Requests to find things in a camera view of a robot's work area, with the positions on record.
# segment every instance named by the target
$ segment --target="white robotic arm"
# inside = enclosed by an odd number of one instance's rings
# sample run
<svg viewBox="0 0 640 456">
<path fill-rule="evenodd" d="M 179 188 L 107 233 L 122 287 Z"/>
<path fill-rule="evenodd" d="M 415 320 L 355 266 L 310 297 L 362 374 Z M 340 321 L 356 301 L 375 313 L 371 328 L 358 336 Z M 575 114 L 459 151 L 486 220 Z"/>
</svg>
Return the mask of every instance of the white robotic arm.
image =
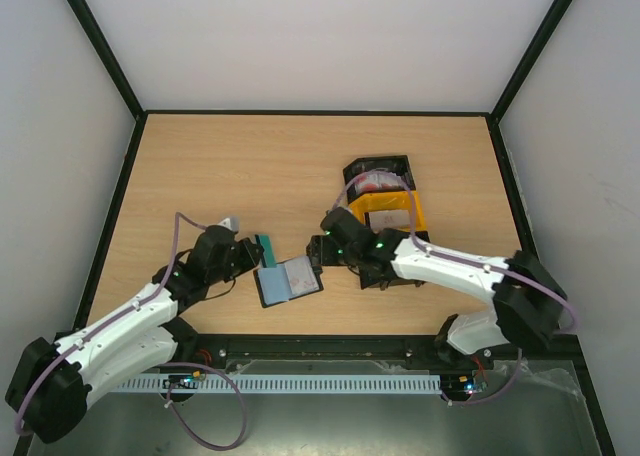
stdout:
<svg viewBox="0 0 640 456">
<path fill-rule="evenodd" d="M 27 346 L 5 400 L 43 442 L 66 435 L 89 407 L 130 377 L 192 356 L 197 333 L 178 315 L 204 300 L 213 284 L 231 281 L 260 261 L 259 245 L 235 240 L 237 226 L 227 218 L 206 227 L 186 262 L 160 269 L 101 320 L 54 343 L 38 338 Z"/>
<path fill-rule="evenodd" d="M 423 241 L 425 246 L 436 254 L 448 254 L 468 261 L 480 263 L 482 267 L 501 267 L 508 269 L 505 258 L 489 258 L 455 251 Z M 456 351 L 469 355 L 480 349 L 506 344 L 509 341 L 497 325 L 497 316 L 493 308 L 494 285 L 500 284 L 504 276 L 482 267 L 457 263 L 448 259 L 430 256 L 419 249 L 411 239 L 403 239 L 395 250 L 391 266 L 396 275 L 403 279 L 426 281 L 469 294 L 483 303 L 488 309 L 470 315 L 460 315 L 448 331 L 448 343 Z"/>
<path fill-rule="evenodd" d="M 435 283 L 487 304 L 485 311 L 452 315 L 443 325 L 436 350 L 448 363 L 506 343 L 543 351 L 558 327 L 563 305 L 539 288 L 563 300 L 566 294 L 533 255 L 517 251 L 511 258 L 476 256 L 413 240 L 405 231 L 374 233 L 345 208 L 330 211 L 320 226 L 344 261 L 374 277 Z"/>
</svg>

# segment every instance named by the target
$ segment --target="teal object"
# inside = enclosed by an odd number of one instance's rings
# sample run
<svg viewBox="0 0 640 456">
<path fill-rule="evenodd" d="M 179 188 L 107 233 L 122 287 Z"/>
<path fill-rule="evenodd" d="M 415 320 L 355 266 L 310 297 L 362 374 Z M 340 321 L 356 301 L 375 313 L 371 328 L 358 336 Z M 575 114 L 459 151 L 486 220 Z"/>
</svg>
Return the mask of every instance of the teal object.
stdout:
<svg viewBox="0 0 640 456">
<path fill-rule="evenodd" d="M 256 234 L 256 243 L 264 249 L 262 253 L 262 266 L 264 268 L 275 268 L 277 266 L 276 255 L 273 253 L 271 239 L 266 234 Z"/>
</svg>

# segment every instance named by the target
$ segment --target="small white object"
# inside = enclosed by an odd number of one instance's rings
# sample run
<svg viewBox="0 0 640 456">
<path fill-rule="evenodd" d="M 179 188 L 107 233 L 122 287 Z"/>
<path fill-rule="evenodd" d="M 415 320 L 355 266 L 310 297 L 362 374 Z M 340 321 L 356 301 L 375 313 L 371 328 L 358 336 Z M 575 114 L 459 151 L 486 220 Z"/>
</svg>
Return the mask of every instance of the small white object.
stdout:
<svg viewBox="0 0 640 456">
<path fill-rule="evenodd" d="M 447 342 L 462 354 L 474 354 L 482 348 L 508 343 L 497 320 L 493 306 L 486 311 L 460 315 L 449 328 Z"/>
<path fill-rule="evenodd" d="M 316 278 L 308 256 L 298 256 L 283 263 L 284 270 L 289 279 L 291 294 L 294 298 L 318 291 L 318 279 Z"/>
<path fill-rule="evenodd" d="M 409 211 L 404 209 L 391 209 L 387 211 L 371 211 L 369 214 L 369 227 L 373 231 L 385 228 L 408 228 L 410 225 Z"/>
<path fill-rule="evenodd" d="M 224 218 L 217 224 L 217 226 L 227 228 L 229 231 L 233 231 L 234 233 L 240 231 L 240 221 L 238 220 L 237 216 L 229 216 L 228 218 Z"/>
</svg>

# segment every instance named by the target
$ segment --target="wire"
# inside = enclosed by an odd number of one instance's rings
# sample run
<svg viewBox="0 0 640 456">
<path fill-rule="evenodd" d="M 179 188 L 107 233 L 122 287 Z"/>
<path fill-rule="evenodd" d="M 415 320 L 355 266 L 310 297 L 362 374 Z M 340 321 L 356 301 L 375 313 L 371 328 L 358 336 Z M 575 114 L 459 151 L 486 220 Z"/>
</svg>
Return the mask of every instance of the wire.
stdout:
<svg viewBox="0 0 640 456">
<path fill-rule="evenodd" d="M 248 419 L 247 405 L 245 403 L 244 397 L 242 396 L 242 393 L 240 392 L 240 389 L 238 388 L 236 383 L 232 381 L 232 379 L 229 376 L 224 374 L 222 371 L 218 371 L 217 369 L 213 369 L 209 366 L 206 366 L 204 364 L 198 364 L 198 363 L 164 363 L 164 364 L 158 365 L 158 367 L 160 368 L 195 368 L 195 369 L 200 369 L 202 371 L 206 371 L 207 373 L 215 374 L 216 376 L 220 376 L 222 379 L 224 379 L 227 382 L 227 384 L 231 386 L 231 389 L 233 389 L 234 393 L 236 393 L 236 396 L 238 397 L 238 402 L 240 403 L 240 409 L 242 410 L 242 428 L 240 429 L 240 434 L 238 435 L 236 440 L 233 443 L 229 444 L 228 446 L 219 446 L 217 444 L 209 443 L 208 441 L 205 441 L 200 436 L 198 436 L 189 427 L 187 422 L 183 419 L 182 415 L 178 412 L 176 405 L 173 404 L 173 401 L 171 400 L 171 391 L 175 389 L 176 383 L 171 384 L 169 386 L 169 389 L 167 390 L 165 407 L 171 410 L 171 412 L 175 415 L 175 417 L 178 418 L 178 422 L 180 423 L 180 426 L 182 426 L 182 429 L 184 429 L 185 432 L 189 435 L 189 437 L 199 445 L 207 449 L 211 449 L 212 451 L 228 451 L 230 449 L 234 449 L 240 446 L 240 444 L 242 443 L 242 439 L 244 438 L 244 433 L 247 431 L 247 419 Z"/>
<path fill-rule="evenodd" d="M 231 287 L 229 289 L 227 289 L 226 291 L 223 291 L 220 294 L 216 294 L 215 296 L 209 296 L 207 298 L 204 298 L 202 301 L 211 301 L 212 299 L 216 299 L 216 298 L 221 298 L 222 296 L 226 296 L 227 294 L 229 294 L 233 288 L 236 287 L 236 278 L 233 278 L 233 283 L 231 283 Z"/>
<path fill-rule="evenodd" d="M 489 382 L 489 378 L 487 378 L 487 373 L 485 372 L 484 366 L 482 365 L 482 363 L 480 362 L 478 357 L 474 356 L 471 359 L 478 365 L 478 372 L 482 375 L 482 379 L 484 380 L 484 382 L 488 383 Z"/>
<path fill-rule="evenodd" d="M 461 256 L 455 256 L 452 254 L 448 254 L 448 253 L 444 253 L 442 251 L 438 251 L 435 249 L 432 249 L 433 247 L 431 245 L 426 245 L 423 244 L 420 239 L 416 236 L 416 201 L 415 201 L 415 197 L 413 195 L 413 192 L 411 191 L 411 188 L 409 188 L 409 186 L 407 186 L 407 183 L 404 182 L 404 179 L 402 179 L 400 176 L 398 176 L 395 173 L 390 173 L 388 171 L 380 171 L 380 170 L 371 170 L 371 171 L 366 171 L 364 173 L 360 173 L 359 175 L 357 175 L 356 177 L 354 177 L 353 179 L 351 179 L 351 181 L 349 181 L 344 188 L 342 189 L 342 191 L 340 192 L 340 196 L 338 196 L 338 199 L 336 199 L 335 203 L 333 203 L 333 207 L 331 208 L 332 210 L 336 209 L 338 206 L 340 206 L 340 203 L 342 202 L 342 199 L 344 198 L 344 196 L 347 194 L 347 191 L 349 190 L 349 188 L 351 186 L 353 186 L 355 184 L 355 182 L 357 180 L 359 180 L 362 176 L 364 175 L 368 175 L 368 174 L 384 174 L 387 176 L 393 176 L 398 183 L 402 186 L 402 188 L 407 192 L 408 196 L 409 196 L 409 201 L 411 202 L 411 212 L 409 213 L 409 220 L 410 220 L 410 224 L 409 224 L 409 235 L 411 237 L 411 241 L 413 242 L 414 246 L 418 249 L 420 249 L 421 251 L 427 253 L 430 256 L 435 256 L 436 258 L 440 258 L 440 259 L 445 259 L 447 261 L 451 261 L 454 263 L 458 263 L 458 264 L 463 264 L 466 266 L 471 266 L 473 268 L 479 268 L 479 269 L 485 269 L 488 266 L 488 269 L 490 271 L 494 271 L 496 273 L 500 273 L 503 274 L 504 276 L 507 276 L 509 278 L 515 279 L 517 281 L 520 281 L 521 283 L 526 284 L 527 286 L 532 287 L 533 289 L 545 294 L 546 296 L 549 296 L 551 299 L 553 299 L 554 301 L 556 301 L 558 304 L 560 304 L 566 311 L 567 313 L 569 313 L 569 315 L 571 316 L 571 323 L 561 329 L 556 330 L 555 332 L 557 334 L 566 334 L 566 333 L 571 333 L 572 331 L 574 331 L 577 326 L 578 326 L 578 315 L 575 311 L 575 309 L 573 308 L 573 306 L 571 306 L 571 304 L 569 304 L 564 298 L 562 298 L 562 296 L 556 294 L 554 291 L 550 290 L 549 288 L 547 288 L 546 286 L 543 286 L 542 284 L 538 283 L 537 281 L 528 278 L 526 276 L 523 276 L 522 274 L 516 273 L 515 271 L 511 271 L 509 269 L 504 269 L 504 268 L 500 268 L 498 266 L 494 266 L 491 264 L 486 264 L 486 263 L 482 263 L 479 261 L 472 261 L 466 258 L 463 258 Z"/>
<path fill-rule="evenodd" d="M 167 284 L 167 281 L 169 280 L 169 276 L 171 275 L 171 271 L 173 269 L 173 265 L 176 260 L 176 254 L 178 252 L 178 236 L 180 234 L 180 219 L 183 219 L 184 221 L 186 221 L 192 226 L 195 226 L 198 229 L 202 229 L 202 230 L 206 229 L 206 226 L 196 223 L 195 221 L 193 221 L 192 219 L 188 218 L 187 216 L 185 216 L 180 212 L 177 212 L 175 214 L 174 225 L 173 225 L 173 242 L 171 244 L 169 264 L 167 265 L 167 269 L 164 272 L 164 276 L 162 276 L 162 280 L 160 281 L 160 284 L 158 284 L 156 289 L 149 296 L 147 296 L 146 298 L 142 298 L 139 301 L 140 306 L 143 306 L 148 302 L 152 301 L 153 299 L 155 299 L 162 292 L 162 290 L 164 289 L 164 286 Z M 62 363 L 62 361 L 67 359 L 76 350 L 80 349 L 86 343 L 91 341 L 91 339 L 94 336 L 96 336 L 98 333 L 100 333 L 101 331 L 103 331 L 105 328 L 112 325 L 116 321 L 120 320 L 127 314 L 131 313 L 132 311 L 135 311 L 135 308 L 129 305 L 119 313 L 116 313 L 110 318 L 105 319 L 101 324 L 96 326 L 88 334 L 79 338 L 80 339 L 79 342 L 74 343 L 74 345 L 72 345 L 69 349 L 67 349 L 60 356 L 54 359 L 53 362 L 49 366 L 47 366 L 47 368 L 44 371 L 42 371 L 42 373 L 40 373 L 40 375 L 36 378 L 36 380 L 33 382 L 31 387 L 29 388 L 29 391 L 27 391 L 27 394 L 22 400 L 22 404 L 20 405 L 20 408 L 18 408 L 16 419 L 14 420 L 14 423 L 13 423 L 13 428 L 17 434 L 19 434 L 20 436 L 29 436 L 33 434 L 33 431 L 27 431 L 24 429 L 24 427 L 22 426 L 22 421 L 24 419 L 25 413 L 27 412 L 27 408 L 29 407 L 29 404 L 33 399 L 33 396 L 36 394 L 38 389 L 40 389 L 40 386 L 42 386 L 42 383 L 44 383 L 44 381 L 53 372 L 53 370 L 56 369 L 60 365 L 60 363 Z"/>
<path fill-rule="evenodd" d="M 451 401 L 446 394 L 441 393 L 442 399 L 444 399 L 449 406 L 475 406 L 478 404 L 484 404 L 484 403 L 489 403 L 491 401 L 495 401 L 500 396 L 504 395 L 511 388 L 511 386 L 515 384 L 516 379 L 518 379 L 518 376 L 520 374 L 521 365 L 522 365 L 522 349 L 518 348 L 518 357 L 516 359 L 516 367 L 513 370 L 513 373 L 511 373 L 511 377 L 509 378 L 509 380 L 506 383 L 504 383 L 504 386 L 502 386 L 498 391 L 496 391 L 490 396 L 487 396 L 486 398 L 474 399 L 474 400 L 468 400 L 468 401 Z"/>
<path fill-rule="evenodd" d="M 211 356 L 211 353 L 209 351 L 207 351 L 206 349 L 199 349 L 198 351 L 196 351 L 196 354 L 198 356 L 202 356 L 202 359 L 204 359 L 204 364 L 206 364 L 207 366 L 211 365 L 213 357 Z"/>
</svg>

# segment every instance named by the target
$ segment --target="black metal edge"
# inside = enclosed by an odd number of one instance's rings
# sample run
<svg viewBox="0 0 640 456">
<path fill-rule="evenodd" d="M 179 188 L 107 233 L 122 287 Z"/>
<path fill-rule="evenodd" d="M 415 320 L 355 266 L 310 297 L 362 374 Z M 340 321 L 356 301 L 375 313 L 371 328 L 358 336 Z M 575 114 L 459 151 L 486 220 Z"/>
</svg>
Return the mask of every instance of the black metal edge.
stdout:
<svg viewBox="0 0 640 456">
<path fill-rule="evenodd" d="M 122 99 L 125 104 L 129 107 L 129 111 L 134 118 L 139 118 L 143 114 L 142 106 L 138 101 L 135 93 L 133 92 L 133 88 L 127 81 L 127 78 L 118 63 L 107 39 L 104 37 L 98 22 L 96 21 L 89 5 L 86 0 L 67 0 L 69 6 L 73 10 L 78 22 L 84 29 L 89 41 L 93 45 L 93 49 L 95 49 L 96 53 L 98 53 L 98 57 L 104 64 L 105 69 L 111 76 L 113 80 L 113 84 L 116 85 L 116 88 L 120 92 Z"/>
<path fill-rule="evenodd" d="M 587 403 L 587 409 L 589 416 L 591 417 L 591 423 L 596 433 L 596 439 L 600 446 L 600 451 L 606 456 L 615 456 L 616 451 L 611 440 L 611 435 L 607 429 L 607 423 L 600 409 L 600 403 L 598 403 L 598 396 L 596 395 L 589 370 L 585 366 L 582 369 L 576 370 L 578 376 L 578 383 L 580 384 L 580 390 L 585 397 Z"/>
<path fill-rule="evenodd" d="M 496 153 L 498 167 L 500 168 L 500 174 L 502 175 L 504 189 L 507 193 L 507 200 L 511 207 L 513 222 L 515 223 L 518 239 L 520 240 L 520 246 L 524 251 L 528 251 L 529 253 L 538 256 L 536 244 L 533 240 L 533 234 L 531 233 L 531 227 L 529 226 L 529 219 L 527 218 L 527 213 L 524 209 L 524 204 L 522 203 L 520 189 L 518 188 L 515 175 L 513 174 L 511 160 L 509 159 L 507 148 L 504 145 L 500 126 L 491 116 L 488 116 L 486 121 L 487 127 L 489 128 L 491 143 L 493 144 L 493 150 Z"/>
<path fill-rule="evenodd" d="M 572 1 L 573 0 L 553 0 L 553 3 L 551 3 L 551 7 L 547 11 L 542 23 L 540 23 L 536 34 L 533 36 L 522 59 L 520 59 L 518 66 L 516 66 L 513 75 L 511 75 L 502 95 L 500 95 L 498 102 L 491 112 L 491 116 L 493 116 L 496 122 L 499 123 L 504 117 L 507 109 L 509 109 L 520 87 L 525 79 L 527 79 L 529 72 L 536 64 L 536 61 L 553 35 L 553 32 L 558 27 L 567 9 L 569 9 Z"/>
<path fill-rule="evenodd" d="M 31 449 L 32 442 L 33 442 L 33 435 L 21 436 L 18 439 L 15 449 L 13 450 L 13 456 L 28 456 L 29 449 Z"/>
<path fill-rule="evenodd" d="M 104 227 L 102 228 L 100 240 L 98 241 L 98 248 L 96 249 L 96 254 L 93 258 L 93 263 L 91 264 L 89 276 L 87 277 L 87 284 L 82 293 L 80 305 L 78 306 L 76 318 L 73 323 L 74 331 L 83 328 L 89 319 L 89 312 L 91 310 L 91 305 L 93 304 L 93 298 L 95 297 L 96 289 L 98 288 L 102 268 L 104 267 L 104 262 L 107 258 L 113 231 L 116 227 L 118 215 L 120 214 L 120 208 L 122 206 L 122 201 L 124 200 L 127 184 L 129 183 L 129 177 L 133 170 L 133 163 L 135 162 L 136 154 L 138 153 L 138 147 L 142 140 L 142 133 L 144 132 L 146 122 L 147 115 L 143 113 L 142 116 L 138 118 L 136 125 L 133 128 L 129 147 L 127 148 L 127 154 L 125 155 L 124 162 L 122 163 L 120 176 L 118 177 L 116 189 L 113 193 L 111 204 L 109 205 L 109 211 L 107 212 L 107 218 L 105 220 Z"/>
<path fill-rule="evenodd" d="M 288 109 L 150 109 L 148 114 L 195 114 L 237 116 L 442 116 L 487 117 L 487 112 L 465 111 L 341 111 L 341 110 L 288 110 Z"/>
</svg>

